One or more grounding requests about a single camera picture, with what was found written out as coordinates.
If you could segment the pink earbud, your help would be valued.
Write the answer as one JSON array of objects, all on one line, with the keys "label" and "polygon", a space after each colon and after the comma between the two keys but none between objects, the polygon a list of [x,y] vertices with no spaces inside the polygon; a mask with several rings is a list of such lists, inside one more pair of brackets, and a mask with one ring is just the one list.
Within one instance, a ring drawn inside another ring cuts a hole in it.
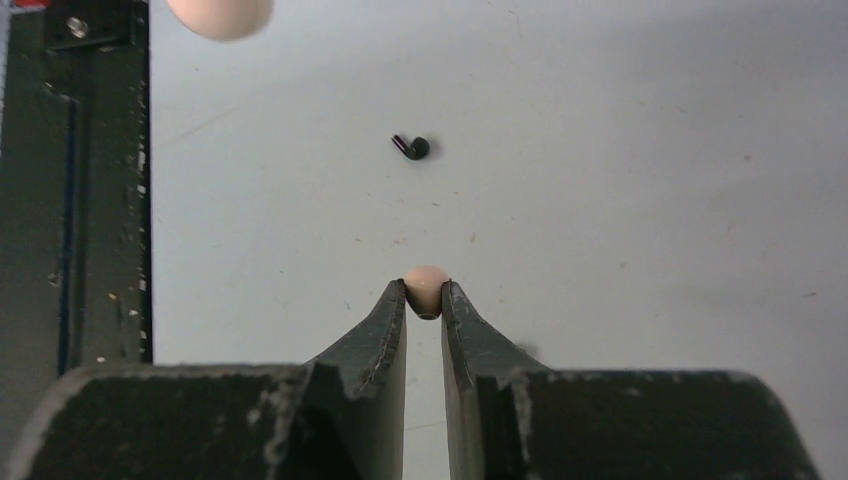
[{"label": "pink earbud", "polygon": [[416,266],[402,280],[407,304],[419,318],[435,320],[441,316],[442,286],[450,280],[444,269],[433,265]]}]

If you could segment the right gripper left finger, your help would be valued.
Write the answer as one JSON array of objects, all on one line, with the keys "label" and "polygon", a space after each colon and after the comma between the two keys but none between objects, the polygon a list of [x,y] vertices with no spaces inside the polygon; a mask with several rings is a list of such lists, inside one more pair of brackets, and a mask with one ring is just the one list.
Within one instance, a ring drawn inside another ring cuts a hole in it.
[{"label": "right gripper left finger", "polygon": [[66,374],[8,479],[398,479],[406,292],[302,363],[125,365]]}]

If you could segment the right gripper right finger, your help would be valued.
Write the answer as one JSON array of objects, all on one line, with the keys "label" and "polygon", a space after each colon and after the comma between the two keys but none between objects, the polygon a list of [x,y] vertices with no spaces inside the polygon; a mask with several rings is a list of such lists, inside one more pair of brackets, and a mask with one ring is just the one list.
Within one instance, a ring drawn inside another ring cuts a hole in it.
[{"label": "right gripper right finger", "polygon": [[455,479],[815,479],[777,395],[734,370],[556,370],[441,289]]}]

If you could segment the pink earbud charging case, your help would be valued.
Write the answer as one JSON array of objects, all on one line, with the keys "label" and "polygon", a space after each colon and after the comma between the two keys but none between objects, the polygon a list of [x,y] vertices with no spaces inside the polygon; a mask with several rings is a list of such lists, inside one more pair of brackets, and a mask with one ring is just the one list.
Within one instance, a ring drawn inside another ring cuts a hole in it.
[{"label": "pink earbud charging case", "polygon": [[194,34],[217,42],[241,40],[263,30],[273,0],[167,0],[170,12]]}]

